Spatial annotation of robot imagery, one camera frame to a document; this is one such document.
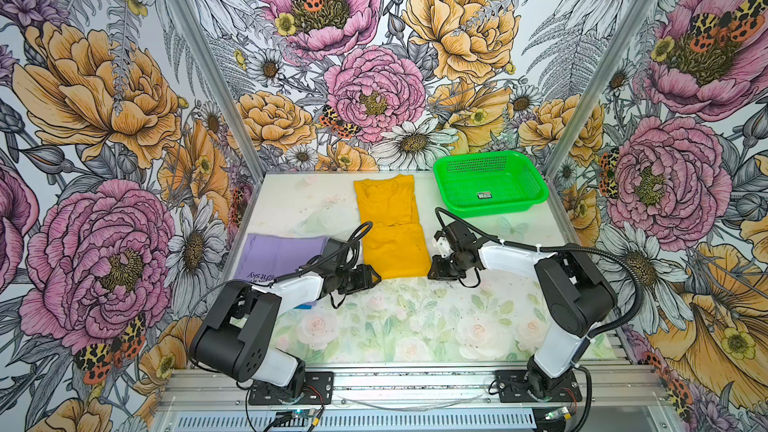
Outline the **yellow t shirt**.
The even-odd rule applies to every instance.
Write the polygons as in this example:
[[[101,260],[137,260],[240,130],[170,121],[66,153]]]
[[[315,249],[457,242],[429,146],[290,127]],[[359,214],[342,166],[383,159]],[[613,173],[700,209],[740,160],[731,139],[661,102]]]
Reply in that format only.
[[[354,183],[360,219],[373,227],[362,240],[365,263],[382,279],[425,277],[431,266],[411,175]]]

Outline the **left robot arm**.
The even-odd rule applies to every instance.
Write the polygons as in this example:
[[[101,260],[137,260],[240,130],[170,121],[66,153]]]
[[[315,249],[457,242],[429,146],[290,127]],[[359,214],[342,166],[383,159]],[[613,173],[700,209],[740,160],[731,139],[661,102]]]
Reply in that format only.
[[[358,240],[330,239],[321,254],[263,285],[226,282],[192,339],[190,360],[238,383],[251,380],[273,400],[300,400],[309,391],[306,365],[270,345],[277,319],[334,293],[346,297],[378,285],[381,275],[361,261],[360,250]]]

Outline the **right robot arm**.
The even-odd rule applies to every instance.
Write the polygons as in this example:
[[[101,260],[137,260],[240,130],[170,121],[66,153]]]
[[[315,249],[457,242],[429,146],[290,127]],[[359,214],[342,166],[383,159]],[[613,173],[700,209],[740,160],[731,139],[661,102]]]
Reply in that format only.
[[[552,324],[517,383],[535,401],[553,398],[570,383],[574,365],[617,305],[615,292],[591,258],[599,251],[504,241],[461,219],[442,226],[434,243],[431,280],[462,281],[469,271],[479,275],[488,269],[537,281]]]

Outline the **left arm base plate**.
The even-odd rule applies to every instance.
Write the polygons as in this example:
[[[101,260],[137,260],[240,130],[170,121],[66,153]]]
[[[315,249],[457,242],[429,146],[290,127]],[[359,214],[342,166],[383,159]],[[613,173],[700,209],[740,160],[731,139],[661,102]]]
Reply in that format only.
[[[249,388],[249,406],[329,405],[332,401],[335,374],[329,371],[305,372],[299,380],[280,387],[256,381]]]

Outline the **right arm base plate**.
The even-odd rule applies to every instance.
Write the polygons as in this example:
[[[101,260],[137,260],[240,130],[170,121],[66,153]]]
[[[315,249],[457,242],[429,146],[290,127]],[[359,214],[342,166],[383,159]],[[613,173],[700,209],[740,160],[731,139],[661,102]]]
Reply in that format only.
[[[501,403],[580,402],[582,393],[572,371],[552,379],[539,372],[502,369],[494,372]]]

